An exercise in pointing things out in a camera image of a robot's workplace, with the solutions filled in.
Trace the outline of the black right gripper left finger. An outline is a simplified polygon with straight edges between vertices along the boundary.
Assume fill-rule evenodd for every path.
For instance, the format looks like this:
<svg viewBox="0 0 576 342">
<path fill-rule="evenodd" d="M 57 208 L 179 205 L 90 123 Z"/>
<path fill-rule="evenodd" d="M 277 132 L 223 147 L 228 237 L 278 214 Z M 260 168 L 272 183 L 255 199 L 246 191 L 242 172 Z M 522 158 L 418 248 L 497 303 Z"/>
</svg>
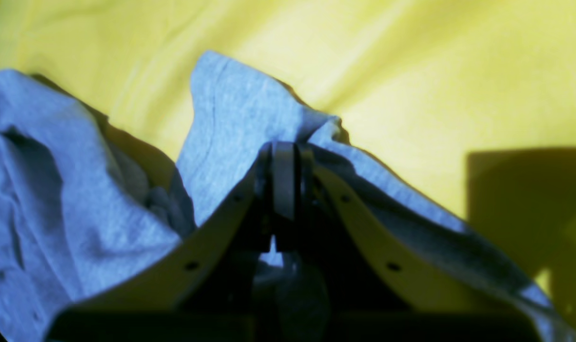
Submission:
<svg viewBox="0 0 576 342">
<path fill-rule="evenodd" d="M 286 144 L 265 143 L 205 224 L 164 259 L 67 309 L 48 342 L 280 342 L 254 296 L 262 254 L 286 251 Z"/>
</svg>

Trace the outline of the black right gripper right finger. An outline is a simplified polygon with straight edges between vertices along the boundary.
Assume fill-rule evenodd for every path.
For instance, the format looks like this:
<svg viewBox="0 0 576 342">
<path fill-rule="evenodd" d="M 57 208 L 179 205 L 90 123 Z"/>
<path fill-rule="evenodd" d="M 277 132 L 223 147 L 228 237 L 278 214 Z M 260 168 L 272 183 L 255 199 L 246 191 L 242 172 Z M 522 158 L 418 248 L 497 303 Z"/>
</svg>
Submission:
<svg viewBox="0 0 576 342">
<path fill-rule="evenodd" d="M 425 262 L 311 148 L 274 143 L 274 236 L 321 284 L 327 342 L 538 342 L 511 306 Z"/>
</svg>

